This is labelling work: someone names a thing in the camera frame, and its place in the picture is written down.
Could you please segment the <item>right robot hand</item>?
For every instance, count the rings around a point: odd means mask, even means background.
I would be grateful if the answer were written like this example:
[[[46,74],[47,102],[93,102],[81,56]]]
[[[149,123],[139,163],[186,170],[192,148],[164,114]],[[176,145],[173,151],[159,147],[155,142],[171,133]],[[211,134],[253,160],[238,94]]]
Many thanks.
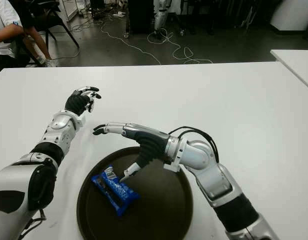
[[[153,159],[162,156],[170,138],[167,133],[135,123],[110,122],[100,124],[92,132],[95,136],[109,133],[119,134],[139,144],[138,157],[132,165],[123,171],[119,179],[120,182],[124,182],[135,175]]]

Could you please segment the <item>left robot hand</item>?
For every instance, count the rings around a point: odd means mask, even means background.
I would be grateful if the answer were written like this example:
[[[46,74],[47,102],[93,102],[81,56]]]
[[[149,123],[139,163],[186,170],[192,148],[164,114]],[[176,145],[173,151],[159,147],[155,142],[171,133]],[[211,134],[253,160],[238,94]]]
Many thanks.
[[[74,90],[68,97],[64,109],[77,116],[81,116],[85,111],[91,113],[94,109],[95,99],[101,99],[100,89],[94,86],[84,86]]]

